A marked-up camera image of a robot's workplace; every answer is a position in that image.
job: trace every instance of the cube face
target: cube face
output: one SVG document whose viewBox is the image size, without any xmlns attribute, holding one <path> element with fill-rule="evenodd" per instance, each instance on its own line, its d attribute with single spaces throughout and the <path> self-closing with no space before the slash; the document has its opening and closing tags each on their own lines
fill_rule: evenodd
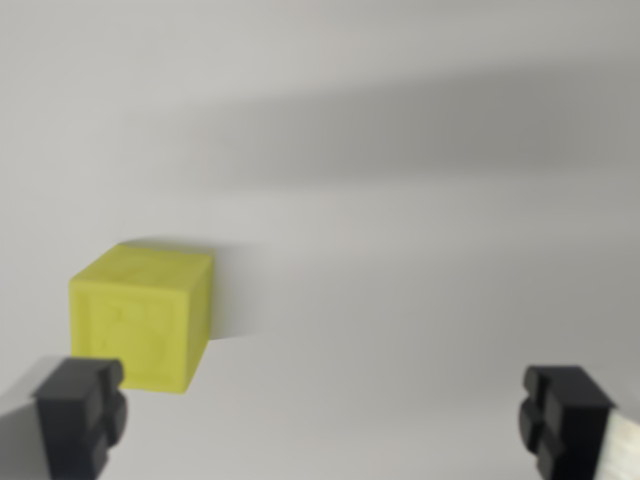
<svg viewBox="0 0 640 480">
<path fill-rule="evenodd" d="M 72 353 L 119 358 L 123 388 L 185 391 L 209 338 L 211 276 L 208 255 L 115 247 L 71 280 Z"/>
</svg>

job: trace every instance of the cube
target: cube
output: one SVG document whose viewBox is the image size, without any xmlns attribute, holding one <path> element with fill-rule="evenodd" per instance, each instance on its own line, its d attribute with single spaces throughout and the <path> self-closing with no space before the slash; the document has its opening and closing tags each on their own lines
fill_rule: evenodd
<svg viewBox="0 0 640 480">
<path fill-rule="evenodd" d="M 122 388 L 185 392 L 209 341 L 213 257 L 117 245 L 69 283 L 71 350 L 118 358 Z"/>
</svg>

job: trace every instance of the yellow cube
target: yellow cube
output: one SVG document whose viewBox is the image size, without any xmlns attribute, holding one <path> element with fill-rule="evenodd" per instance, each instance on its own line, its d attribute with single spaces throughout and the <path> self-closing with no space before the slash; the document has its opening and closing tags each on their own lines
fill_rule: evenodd
<svg viewBox="0 0 640 480">
<path fill-rule="evenodd" d="M 119 358 L 123 388 L 186 391 L 209 341 L 210 255 L 117 245 L 69 283 L 72 354 Z"/>
</svg>

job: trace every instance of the block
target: block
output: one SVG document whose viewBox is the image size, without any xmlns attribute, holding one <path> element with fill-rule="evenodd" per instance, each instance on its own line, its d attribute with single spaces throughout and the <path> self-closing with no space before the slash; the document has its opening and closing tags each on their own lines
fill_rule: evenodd
<svg viewBox="0 0 640 480">
<path fill-rule="evenodd" d="M 117 360 L 69 358 L 33 393 L 52 479 L 98 478 L 126 423 L 122 376 Z"/>
<path fill-rule="evenodd" d="M 213 257 L 117 245 L 69 284 L 72 354 L 118 358 L 123 388 L 185 392 L 210 337 Z"/>
<path fill-rule="evenodd" d="M 581 367 L 530 367 L 520 436 L 545 480 L 593 480 L 614 403 Z"/>
</svg>

